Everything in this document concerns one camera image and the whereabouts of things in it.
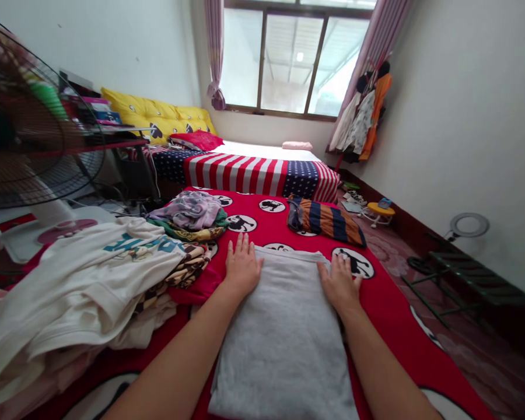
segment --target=red pillow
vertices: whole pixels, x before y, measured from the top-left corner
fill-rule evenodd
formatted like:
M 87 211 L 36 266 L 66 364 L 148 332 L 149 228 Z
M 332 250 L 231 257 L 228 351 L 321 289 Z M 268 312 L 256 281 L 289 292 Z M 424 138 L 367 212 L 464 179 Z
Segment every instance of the red pillow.
M 194 144 L 200 150 L 211 151 L 223 145 L 223 139 L 206 131 L 198 130 L 194 133 L 175 133 L 169 137 L 181 139 Z

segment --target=small yellow stool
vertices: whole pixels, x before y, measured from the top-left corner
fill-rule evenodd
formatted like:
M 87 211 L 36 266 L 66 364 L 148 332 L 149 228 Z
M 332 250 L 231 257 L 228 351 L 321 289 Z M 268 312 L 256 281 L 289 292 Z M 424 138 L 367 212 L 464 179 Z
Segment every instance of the small yellow stool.
M 358 214 L 358 217 L 364 216 L 366 219 L 371 220 L 372 228 L 376 228 L 377 225 L 388 225 L 391 223 L 393 216 L 395 215 L 395 210 L 392 208 L 383 209 L 377 205 L 377 203 L 367 203 L 367 206 L 362 209 Z

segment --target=window frame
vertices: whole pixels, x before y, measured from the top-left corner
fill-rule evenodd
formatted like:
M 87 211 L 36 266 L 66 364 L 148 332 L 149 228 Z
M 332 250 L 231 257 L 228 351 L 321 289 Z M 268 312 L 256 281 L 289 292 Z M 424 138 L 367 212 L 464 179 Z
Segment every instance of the window frame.
M 325 35 L 327 33 L 327 26 L 329 18 L 351 18 L 351 19 L 365 19 L 370 20 L 372 17 L 373 10 L 370 9 L 349 9 L 349 8 L 335 8 L 331 6 L 313 6 L 313 5 L 302 5 L 300 0 L 296 0 L 295 3 L 279 3 L 273 1 L 253 1 L 253 0 L 224 0 L 224 8 L 226 9 L 244 9 L 252 11 L 262 12 L 262 35 L 261 35 L 261 51 L 258 68 L 258 91 L 257 91 L 257 106 L 240 106 L 233 104 L 226 104 L 226 111 L 241 112 L 254 115 L 269 115 L 276 117 L 287 117 L 297 118 L 301 120 L 313 120 L 313 121 L 336 121 L 338 116 L 332 117 L 330 115 L 322 114 L 310 114 L 309 105 L 311 102 L 311 96 L 315 85 L 315 78 L 317 76 L 317 69 L 319 68 L 319 60 L 321 58 L 321 51 L 323 50 L 323 44 Z M 261 108 L 261 98 L 263 92 L 263 72 L 264 72 L 264 60 L 265 60 L 265 42 L 267 38 L 267 20 L 268 15 L 282 15 L 282 16 L 293 16 L 297 18 L 320 18 L 323 20 L 321 28 L 321 34 L 319 36 L 319 43 L 317 47 L 317 54 L 315 55 L 315 62 L 313 64 L 313 70 L 311 71 L 311 80 L 309 82 L 309 91 L 307 93 L 307 99 L 305 103 L 305 109 L 303 114 L 276 111 Z

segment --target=american flag bedsheet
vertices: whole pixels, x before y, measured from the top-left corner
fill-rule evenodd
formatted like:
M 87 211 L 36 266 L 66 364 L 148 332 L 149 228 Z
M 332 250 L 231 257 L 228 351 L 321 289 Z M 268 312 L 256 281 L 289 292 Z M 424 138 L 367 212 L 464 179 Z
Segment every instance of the american flag bedsheet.
M 334 202 L 340 184 L 340 175 L 323 162 L 177 151 L 161 146 L 143 151 L 150 163 L 152 154 L 158 177 L 188 186 L 275 197 L 296 194 L 315 201 Z M 129 159 L 138 160 L 135 150 L 129 152 Z

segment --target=fan base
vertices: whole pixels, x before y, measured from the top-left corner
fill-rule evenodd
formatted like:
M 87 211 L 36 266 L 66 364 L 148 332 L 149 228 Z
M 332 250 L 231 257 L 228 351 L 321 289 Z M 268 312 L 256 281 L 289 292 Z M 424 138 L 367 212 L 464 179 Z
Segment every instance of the fan base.
M 43 226 L 38 221 L 24 223 L 2 233 L 1 241 L 14 263 L 26 264 L 39 252 L 44 243 L 52 243 L 62 237 L 75 235 L 78 231 L 98 223 L 114 222 L 115 217 L 101 207 L 88 206 L 72 210 L 74 224 L 65 229 Z

